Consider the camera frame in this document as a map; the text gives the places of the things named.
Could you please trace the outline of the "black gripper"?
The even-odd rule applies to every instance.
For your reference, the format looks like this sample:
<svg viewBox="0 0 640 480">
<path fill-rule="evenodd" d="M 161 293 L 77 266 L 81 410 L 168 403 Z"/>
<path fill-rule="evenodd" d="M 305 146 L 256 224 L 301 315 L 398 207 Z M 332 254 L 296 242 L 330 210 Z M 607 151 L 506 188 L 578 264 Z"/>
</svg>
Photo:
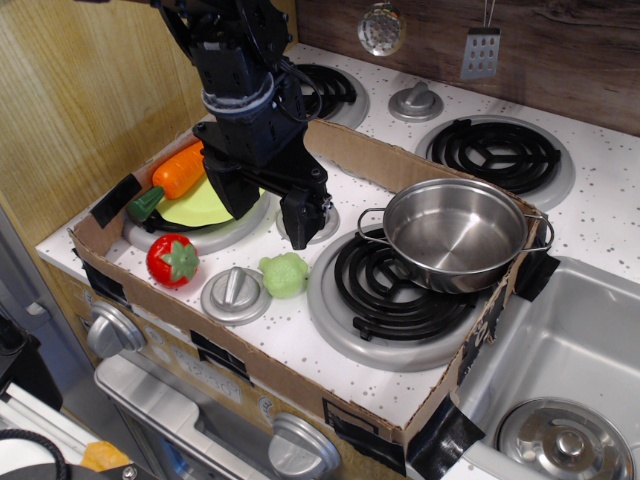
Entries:
<svg viewBox="0 0 640 480">
<path fill-rule="evenodd" d="M 244 217 L 261 189 L 280 197 L 285 232 L 294 250 L 304 250 L 322 230 L 332 207 L 327 173 L 307 151 L 306 117 L 299 79 L 266 76 L 250 96 L 203 93 L 212 121 L 193 134 L 204 145 L 204 169 L 227 212 Z"/>
</svg>

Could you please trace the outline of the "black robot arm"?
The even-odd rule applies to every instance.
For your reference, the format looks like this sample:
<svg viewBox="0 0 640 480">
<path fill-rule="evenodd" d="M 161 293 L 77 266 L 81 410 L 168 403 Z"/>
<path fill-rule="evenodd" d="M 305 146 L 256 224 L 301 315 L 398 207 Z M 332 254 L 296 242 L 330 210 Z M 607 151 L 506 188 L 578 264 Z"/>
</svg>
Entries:
<svg viewBox="0 0 640 480">
<path fill-rule="evenodd" d="M 243 217 L 266 190 L 280 198 L 285 232 L 303 250 L 324 228 L 326 170 L 305 147 L 306 76 L 284 55 L 287 15 L 269 1 L 153 1 L 196 68 L 213 121 L 193 129 L 226 210 Z"/>
</svg>

